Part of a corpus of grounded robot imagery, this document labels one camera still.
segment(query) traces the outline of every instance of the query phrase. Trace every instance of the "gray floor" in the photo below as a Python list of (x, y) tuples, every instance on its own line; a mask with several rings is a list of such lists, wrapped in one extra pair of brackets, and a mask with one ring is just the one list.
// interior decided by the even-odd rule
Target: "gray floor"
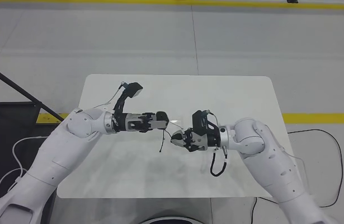
[[(0, 4), (0, 71), (60, 113), (78, 105), (91, 73), (269, 76), (283, 113), (344, 113), (344, 12)], [(23, 100), (0, 82), (0, 101)], [(344, 125), (287, 126), (312, 127), (332, 132), (344, 149)], [(305, 159), (315, 200), (330, 203), (340, 179), (334, 142), (323, 133), (290, 139)], [(51, 222), (132, 224), (179, 214), (205, 223), (249, 223), (252, 202), (57, 199)], [(325, 212), (344, 223), (344, 184), (339, 202)], [(287, 223), (267, 202), (257, 205), (255, 218)]]

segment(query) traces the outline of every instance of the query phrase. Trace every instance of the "yellow line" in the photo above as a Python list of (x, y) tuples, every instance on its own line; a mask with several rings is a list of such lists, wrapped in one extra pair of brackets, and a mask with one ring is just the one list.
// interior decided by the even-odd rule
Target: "yellow line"
[[(344, 114), (282, 114), (285, 124), (344, 124)], [(60, 123), (51, 114), (39, 114), (38, 124)]]
[[(66, 113), (61, 113), (59, 114), (62, 118), (66, 118), (67, 115)], [(36, 120), (37, 124), (56, 124), (60, 123), (60, 120), (56, 119), (54, 116), (51, 114), (39, 114)]]
[(285, 124), (344, 124), (344, 114), (282, 114)]
[(238, 2), (211, 0), (0, 0), (3, 3), (123, 3), (123, 4), (172, 4), (223, 7), (261, 7), (261, 8), (303, 8), (313, 10), (344, 10), (344, 4), (327, 3), (284, 3), (284, 2)]

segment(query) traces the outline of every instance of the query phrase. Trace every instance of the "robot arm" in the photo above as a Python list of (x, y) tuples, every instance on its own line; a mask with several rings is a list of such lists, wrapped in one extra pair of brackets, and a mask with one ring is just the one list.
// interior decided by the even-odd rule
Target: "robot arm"
[(197, 111), (193, 128), (172, 135), (171, 142), (190, 152), (220, 147), (237, 150), (256, 180), (279, 203), (291, 224), (335, 224), (305, 191), (290, 157), (265, 124), (251, 118), (216, 127)]
[(52, 192), (83, 162), (103, 134), (167, 128), (169, 120), (165, 112), (123, 113), (126, 98), (135, 97), (142, 89), (138, 83), (123, 84), (125, 90), (114, 113), (77, 108), (51, 133), (27, 173), (0, 198), (0, 224), (40, 223)]

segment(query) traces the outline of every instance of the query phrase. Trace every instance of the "tabletop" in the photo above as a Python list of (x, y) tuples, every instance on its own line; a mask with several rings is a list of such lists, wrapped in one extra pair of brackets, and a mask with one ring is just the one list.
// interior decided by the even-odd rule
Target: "tabletop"
[[(79, 107), (92, 108), (109, 100), (121, 81), (139, 82), (142, 92), (128, 98), (125, 113), (165, 111), (182, 128), (192, 127), (191, 115), (209, 109), (221, 125), (251, 117), (267, 124), (293, 155), (277, 98), (268, 77), (91, 74)], [(115, 100), (108, 106), (113, 108)], [(172, 134), (180, 129), (169, 124)], [(103, 136), (85, 161), (58, 186), (61, 198), (220, 198), (270, 196), (253, 179), (236, 151), (229, 151), (225, 172), (209, 173), (213, 150), (190, 153), (174, 146), (162, 130), (120, 132)], [(224, 155), (217, 152), (214, 172)]]

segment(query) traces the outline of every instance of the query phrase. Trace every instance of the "black stand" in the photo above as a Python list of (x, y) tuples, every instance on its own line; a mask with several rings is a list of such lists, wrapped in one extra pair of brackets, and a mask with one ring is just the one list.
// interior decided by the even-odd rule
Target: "black stand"
[(41, 101), (39, 101), (37, 98), (33, 97), (30, 93), (26, 92), (23, 88), (18, 86), (16, 83), (8, 79), (5, 75), (0, 73), (0, 80), (14, 88), (16, 91), (24, 95), (26, 98), (34, 102), (36, 105), (40, 106), (44, 110), (46, 110), (48, 113), (50, 113), (52, 116), (56, 117), (61, 122), (64, 120), (60, 115), (58, 115), (56, 112), (48, 108), (45, 104), (43, 104)]

